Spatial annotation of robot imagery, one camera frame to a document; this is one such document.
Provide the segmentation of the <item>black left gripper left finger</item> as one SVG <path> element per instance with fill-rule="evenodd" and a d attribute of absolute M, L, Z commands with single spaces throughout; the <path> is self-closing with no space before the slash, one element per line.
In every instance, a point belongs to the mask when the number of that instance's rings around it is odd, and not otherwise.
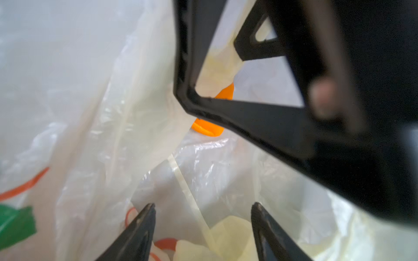
<path fill-rule="evenodd" d="M 156 225 L 153 203 L 147 204 L 97 261 L 147 261 Z"/>

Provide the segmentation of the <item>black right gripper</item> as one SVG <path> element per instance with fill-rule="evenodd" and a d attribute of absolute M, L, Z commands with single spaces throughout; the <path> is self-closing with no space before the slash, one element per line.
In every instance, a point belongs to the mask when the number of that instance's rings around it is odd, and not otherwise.
<path fill-rule="evenodd" d="M 304 102 L 301 171 L 370 214 L 418 223 L 417 1 L 267 1 Z"/>

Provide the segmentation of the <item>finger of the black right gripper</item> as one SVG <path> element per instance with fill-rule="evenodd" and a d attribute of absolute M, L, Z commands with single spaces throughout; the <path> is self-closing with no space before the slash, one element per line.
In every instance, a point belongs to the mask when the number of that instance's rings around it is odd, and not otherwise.
<path fill-rule="evenodd" d="M 267 19 L 264 1 L 256 1 L 234 40 L 235 50 L 243 61 L 285 56 L 278 38 L 256 39 L 257 31 Z"/>
<path fill-rule="evenodd" d="M 298 170 L 313 153 L 302 132 L 304 109 L 201 97 L 195 87 L 225 1 L 173 1 L 176 35 L 174 96 L 189 115 L 229 129 Z"/>

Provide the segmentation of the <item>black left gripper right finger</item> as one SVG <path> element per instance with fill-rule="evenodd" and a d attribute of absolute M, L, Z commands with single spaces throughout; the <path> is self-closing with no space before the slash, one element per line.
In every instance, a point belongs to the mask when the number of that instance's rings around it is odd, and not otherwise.
<path fill-rule="evenodd" d="M 251 207 L 251 225 L 259 261 L 312 261 L 259 202 Z"/>

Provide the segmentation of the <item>yellowish plastic bag orange print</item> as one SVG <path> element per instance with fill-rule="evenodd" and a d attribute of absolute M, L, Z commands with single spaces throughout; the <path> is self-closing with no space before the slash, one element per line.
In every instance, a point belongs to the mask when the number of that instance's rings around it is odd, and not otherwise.
<path fill-rule="evenodd" d="M 260 202 L 316 261 L 415 261 L 373 218 L 173 95 L 171 1 L 1 2 L 1 260 L 93 261 L 147 203 L 152 261 L 255 261 Z"/>

